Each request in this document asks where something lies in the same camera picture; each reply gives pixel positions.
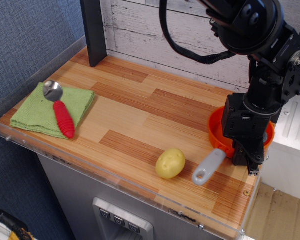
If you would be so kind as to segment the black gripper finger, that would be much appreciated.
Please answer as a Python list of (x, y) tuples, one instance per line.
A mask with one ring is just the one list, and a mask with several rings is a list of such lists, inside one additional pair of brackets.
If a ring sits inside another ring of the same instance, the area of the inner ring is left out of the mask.
[(250, 176), (258, 176), (259, 175), (259, 161), (261, 160), (261, 156), (257, 155), (255, 159), (251, 157), (247, 157), (247, 167), (248, 167), (248, 174)]

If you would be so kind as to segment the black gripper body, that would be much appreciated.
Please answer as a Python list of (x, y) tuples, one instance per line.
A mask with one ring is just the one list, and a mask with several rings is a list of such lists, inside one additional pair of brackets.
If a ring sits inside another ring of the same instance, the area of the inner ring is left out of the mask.
[(235, 166), (256, 167), (264, 163), (272, 142), (272, 123), (269, 117), (248, 110), (244, 96), (243, 93), (227, 96), (221, 119), (222, 134), (232, 140)]

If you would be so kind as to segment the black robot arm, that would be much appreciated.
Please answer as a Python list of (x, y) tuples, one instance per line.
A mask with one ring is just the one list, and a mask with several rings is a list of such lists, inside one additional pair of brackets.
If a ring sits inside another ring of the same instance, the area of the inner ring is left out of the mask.
[(300, 35), (277, 0), (205, 0), (212, 29), (226, 49), (246, 55), (249, 88), (227, 97), (222, 133), (233, 141), (232, 162), (258, 175), (272, 117), (300, 93)]

